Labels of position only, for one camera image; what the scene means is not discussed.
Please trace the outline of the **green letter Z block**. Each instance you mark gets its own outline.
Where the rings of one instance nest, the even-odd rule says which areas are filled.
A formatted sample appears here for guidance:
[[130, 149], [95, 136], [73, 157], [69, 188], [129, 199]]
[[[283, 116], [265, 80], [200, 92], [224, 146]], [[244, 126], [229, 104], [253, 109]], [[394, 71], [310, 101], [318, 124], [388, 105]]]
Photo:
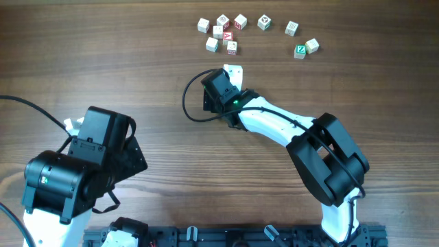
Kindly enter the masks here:
[[295, 59], [304, 59], [307, 54], [307, 49], [305, 45], [297, 45], [294, 50]]

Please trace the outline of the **white block plain picture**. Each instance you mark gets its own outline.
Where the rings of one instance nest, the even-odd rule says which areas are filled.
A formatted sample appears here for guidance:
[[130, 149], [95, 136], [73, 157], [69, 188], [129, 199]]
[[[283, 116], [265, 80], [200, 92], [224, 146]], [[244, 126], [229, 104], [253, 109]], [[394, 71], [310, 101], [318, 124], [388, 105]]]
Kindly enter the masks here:
[[290, 21], [285, 28], [285, 34], [287, 34], [288, 36], [294, 36], [296, 31], [298, 29], [298, 24]]

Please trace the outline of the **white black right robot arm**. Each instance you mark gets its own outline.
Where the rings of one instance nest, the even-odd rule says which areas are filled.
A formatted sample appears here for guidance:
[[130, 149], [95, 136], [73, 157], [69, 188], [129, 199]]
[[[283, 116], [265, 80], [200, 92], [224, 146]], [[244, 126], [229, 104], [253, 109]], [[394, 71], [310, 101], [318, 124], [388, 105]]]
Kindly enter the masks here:
[[241, 89], [238, 66], [203, 72], [205, 111], [230, 128], [255, 132], [282, 145], [309, 192], [322, 204], [322, 230], [347, 246], [359, 223], [356, 200], [370, 169], [366, 157], [333, 115], [303, 117], [269, 103], [252, 89]]

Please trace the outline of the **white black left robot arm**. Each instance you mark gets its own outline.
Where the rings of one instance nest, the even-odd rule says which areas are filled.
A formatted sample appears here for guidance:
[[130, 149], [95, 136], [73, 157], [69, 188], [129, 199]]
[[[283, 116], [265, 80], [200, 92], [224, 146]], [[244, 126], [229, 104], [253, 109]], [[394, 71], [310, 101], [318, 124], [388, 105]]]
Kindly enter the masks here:
[[33, 158], [24, 171], [23, 220], [36, 246], [77, 246], [97, 199], [147, 169], [134, 136], [133, 118], [91, 106], [84, 117], [66, 119], [69, 138], [56, 151]]

